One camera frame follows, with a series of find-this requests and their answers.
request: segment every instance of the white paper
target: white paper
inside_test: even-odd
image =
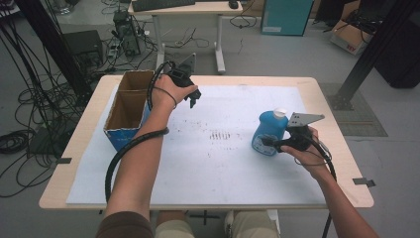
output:
[[[276,107],[285,108],[287,117],[306,112],[296,87],[199,89],[202,96],[192,109],[187,101],[172,112],[152,205],[325,204],[316,181],[293,158],[284,153],[266,157],[251,147],[261,113]],[[116,153],[103,132],[112,100],[81,159],[69,204],[105,204],[105,174]]]

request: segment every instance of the person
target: person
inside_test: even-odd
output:
[[[176,104],[198,88],[196,85],[177,87],[165,74],[157,80],[155,87],[157,90],[154,89],[152,93],[154,107],[149,119],[135,137],[164,129]],[[318,132],[313,128],[311,131],[314,140],[318,140]],[[154,237],[150,222],[150,202],[158,172],[161,147],[162,137],[153,138],[137,145],[122,158],[104,219],[96,233],[97,238]],[[281,150],[295,157],[304,166],[324,162],[313,147],[308,150],[310,153],[286,146]],[[339,237],[377,237],[348,201],[325,165],[305,166],[305,168],[318,181],[325,195]],[[234,237],[252,237],[250,233],[255,231],[265,235],[254,237],[278,237],[275,228],[269,225],[270,220],[266,212],[239,211],[231,215],[235,216],[232,225]],[[157,218],[155,237],[193,238],[194,236],[182,211],[161,211]]]

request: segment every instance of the box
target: box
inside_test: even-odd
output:
[[[124,73],[104,126],[105,135],[117,151],[133,139],[148,116],[144,111],[153,76],[151,70]]]
[[[263,35],[303,36],[313,0],[265,0]]]
[[[354,56],[359,55],[364,51],[372,37],[371,34],[345,22],[352,12],[359,9],[360,3],[361,1],[359,0],[345,4],[341,17],[342,20],[333,28],[333,35],[330,39],[332,43]]]

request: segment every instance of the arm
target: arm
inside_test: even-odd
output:
[[[313,128],[311,131],[314,140],[318,141],[318,132]],[[299,160],[303,166],[320,165],[304,167],[318,181],[339,237],[378,237],[334,181],[330,171],[323,164],[324,160],[314,147],[308,149],[311,153],[300,152],[287,146],[281,147],[281,150]]]
[[[169,76],[157,80],[156,87],[164,89],[176,103],[197,89],[196,85],[181,88],[173,84]],[[173,99],[162,90],[153,90],[154,108],[135,137],[164,129],[174,107]],[[119,211],[134,211],[150,220],[152,189],[158,173],[163,137],[141,143],[122,158],[108,201],[105,217]]]

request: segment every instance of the table leg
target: table leg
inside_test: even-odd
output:
[[[222,74],[226,72],[222,52],[222,15],[218,15],[217,18],[217,42],[215,42],[214,45],[216,48],[217,70]]]
[[[160,38],[160,22],[157,15],[152,15],[154,20],[155,35],[157,38],[157,66],[158,68],[164,61],[164,44],[161,42]]]

